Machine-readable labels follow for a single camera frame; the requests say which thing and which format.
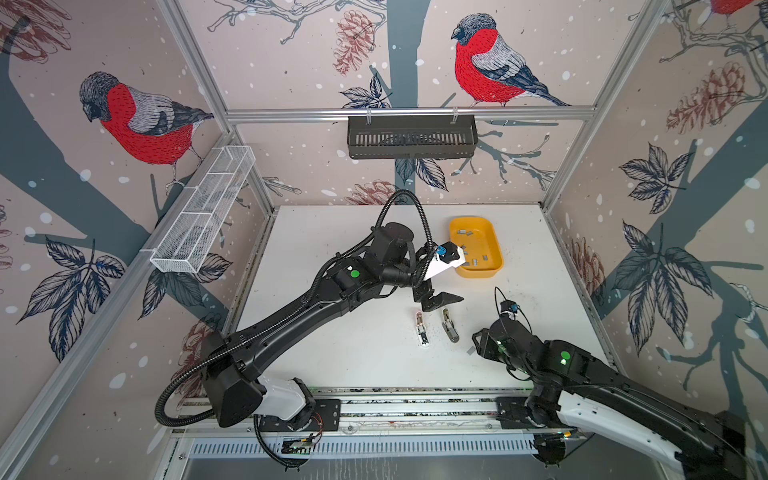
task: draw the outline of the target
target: wallpaper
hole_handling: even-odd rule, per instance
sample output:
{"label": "wallpaper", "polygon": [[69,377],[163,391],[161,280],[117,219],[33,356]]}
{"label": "wallpaper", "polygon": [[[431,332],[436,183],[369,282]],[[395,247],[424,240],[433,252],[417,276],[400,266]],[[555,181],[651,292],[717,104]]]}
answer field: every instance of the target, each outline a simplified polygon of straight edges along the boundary
{"label": "wallpaper", "polygon": [[5,441],[219,131],[153,2],[0,11]]}
{"label": "wallpaper", "polygon": [[742,418],[761,478],[767,22],[768,2],[673,0],[553,209],[629,375]]}
{"label": "wallpaper", "polygon": [[[227,320],[264,221],[245,187],[199,273],[150,273],[21,478],[153,478],[170,434],[155,421],[157,397]],[[185,383],[169,415],[199,396],[200,382]]]}
{"label": "wallpaper", "polygon": [[183,3],[236,109],[341,108],[371,70],[394,108],[592,104],[644,2]]}
{"label": "wallpaper", "polygon": [[453,160],[354,160],[346,122],[237,129],[253,148],[275,205],[383,204],[402,187],[425,204],[492,204],[540,201],[581,125],[483,121],[475,156]]}

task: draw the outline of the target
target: tree branch illustration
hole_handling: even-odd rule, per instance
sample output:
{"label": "tree branch illustration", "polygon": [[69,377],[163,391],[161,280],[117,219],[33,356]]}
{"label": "tree branch illustration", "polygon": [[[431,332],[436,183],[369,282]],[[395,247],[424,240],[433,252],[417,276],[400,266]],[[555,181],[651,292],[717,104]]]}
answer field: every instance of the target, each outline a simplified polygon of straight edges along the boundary
{"label": "tree branch illustration", "polygon": [[[15,36],[24,26],[20,22],[6,36],[4,51],[12,50]],[[150,233],[92,183],[81,181],[80,174],[67,164],[61,150],[43,131],[16,91],[8,74],[9,60],[10,55],[0,53],[0,91],[4,101],[3,115],[0,115],[0,144],[5,158],[16,160],[0,162],[0,175],[84,234],[84,238],[70,238],[46,233],[48,238],[84,248],[90,248],[93,239],[98,239],[101,252],[130,264]],[[31,180],[36,182],[32,183],[35,187],[30,185]],[[167,210],[175,199],[175,195],[169,196],[163,210]],[[25,241],[45,243],[45,235],[27,236]],[[188,309],[196,316],[211,311],[226,316],[227,308],[214,295],[206,293],[202,291],[206,298],[204,306]]]}
{"label": "tree branch illustration", "polygon": [[[765,125],[768,124],[768,102],[763,102],[752,114],[733,132],[731,138],[715,153],[709,162],[691,180],[690,170],[693,161],[689,162],[680,182],[685,187],[684,192],[675,196],[672,204],[658,217],[648,230],[651,238],[659,237],[660,225],[664,223],[664,242],[669,246],[684,247],[688,245],[698,232],[736,195],[744,186],[744,179],[751,178],[765,166],[765,150],[768,148],[768,137],[765,136]],[[750,139],[748,148],[735,141],[738,136]],[[692,141],[689,152],[696,154],[696,145]],[[698,356],[672,356],[671,361],[691,365],[684,388],[688,388],[688,380],[698,366],[713,360],[713,351],[719,347],[720,370],[722,372],[725,390],[729,399],[729,410],[742,419],[749,417],[749,412],[743,398],[741,382],[736,372],[736,354],[745,348],[744,341],[737,335],[737,325],[742,324],[740,316],[750,311],[750,302],[742,290],[728,283],[717,273],[713,272],[710,263],[709,275],[715,294],[722,299],[720,313],[711,323],[712,336],[707,348]],[[616,283],[617,269],[608,275],[606,285]],[[615,290],[619,300],[628,294],[625,290]],[[595,308],[606,318],[620,302],[599,304]],[[757,317],[750,323],[750,328],[758,332],[761,338],[766,338],[762,322]],[[755,450],[764,458],[768,458],[768,450],[763,440],[755,436]],[[768,478],[765,465],[760,465],[764,478]]]}
{"label": "tree branch illustration", "polygon": [[692,48],[721,48],[724,50],[723,56],[725,57],[741,56],[758,86],[758,92],[755,94],[748,94],[744,91],[735,92],[735,94],[734,92],[728,93],[728,107],[718,117],[713,118],[710,123],[719,123],[738,105],[768,98],[768,87],[766,86],[768,81],[768,50],[764,37],[754,32],[755,27],[762,25],[760,18],[742,31],[707,32],[691,26],[692,14],[691,9],[688,8],[690,2],[671,1],[673,8],[671,13],[667,13],[667,17],[672,18],[672,25],[677,29],[680,36],[680,49],[670,56],[662,57],[659,60],[660,63],[673,61]]}
{"label": "tree branch illustration", "polygon": [[229,11],[223,13],[212,25],[208,26],[208,31],[216,31],[224,22],[229,23],[230,26],[235,26],[237,19],[243,18],[240,15],[272,15],[293,24],[293,30],[290,32],[290,35],[280,40],[281,45],[285,45],[296,36],[302,22],[307,17],[331,7],[340,12],[349,5],[377,16],[379,20],[373,22],[374,35],[386,23],[387,18],[386,2],[378,2],[376,0],[312,0],[306,5],[302,5],[297,0],[294,0],[287,8],[278,5],[276,0],[229,0],[229,4],[219,0],[214,1],[219,5],[229,8]]}

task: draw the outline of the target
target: white table surface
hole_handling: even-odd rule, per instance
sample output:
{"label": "white table surface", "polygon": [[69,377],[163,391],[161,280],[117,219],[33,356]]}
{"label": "white table surface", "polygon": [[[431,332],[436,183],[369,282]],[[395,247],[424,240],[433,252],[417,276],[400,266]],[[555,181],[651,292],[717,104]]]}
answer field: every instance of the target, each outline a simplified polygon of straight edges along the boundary
{"label": "white table surface", "polygon": [[[505,265],[494,277],[465,279],[450,270],[433,279],[436,293],[465,298],[449,306],[460,335],[458,343],[450,342],[440,323],[442,310],[436,310],[425,313],[430,345],[421,347],[415,332],[419,305],[413,302],[410,289],[400,288],[391,297],[370,300],[310,333],[266,374],[299,377],[308,386],[324,387],[529,386],[510,377],[501,363],[467,353],[473,347],[472,334],[498,318],[494,286],[520,304],[540,339],[567,340],[605,361],[538,207],[425,205],[424,210],[436,243],[449,239],[453,218],[477,216],[493,223],[501,244]],[[323,263],[362,240],[380,211],[381,207],[373,206],[281,207],[238,329],[261,321],[309,289]],[[392,207],[385,223],[390,221],[413,230],[416,248],[424,244],[412,205]]]}

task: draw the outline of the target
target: white snow dot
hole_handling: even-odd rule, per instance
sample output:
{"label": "white snow dot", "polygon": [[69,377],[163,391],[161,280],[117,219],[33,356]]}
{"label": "white snow dot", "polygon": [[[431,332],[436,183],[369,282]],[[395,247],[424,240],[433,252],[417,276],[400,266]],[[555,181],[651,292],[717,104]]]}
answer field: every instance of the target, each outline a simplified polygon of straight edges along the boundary
{"label": "white snow dot", "polygon": [[109,382],[109,388],[111,389],[119,389],[122,388],[123,384],[125,383],[125,372],[118,373],[112,380]]}

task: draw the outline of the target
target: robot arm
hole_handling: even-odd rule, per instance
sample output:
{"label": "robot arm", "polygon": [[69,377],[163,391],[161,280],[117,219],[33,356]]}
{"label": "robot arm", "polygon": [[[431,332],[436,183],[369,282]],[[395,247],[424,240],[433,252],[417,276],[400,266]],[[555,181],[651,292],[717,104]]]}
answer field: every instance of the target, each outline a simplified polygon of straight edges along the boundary
{"label": "robot arm", "polygon": [[532,423],[595,432],[688,479],[746,478],[743,423],[733,414],[684,406],[571,343],[542,342],[514,318],[514,303],[505,303],[501,317],[472,339],[480,356],[531,377],[525,406]]}

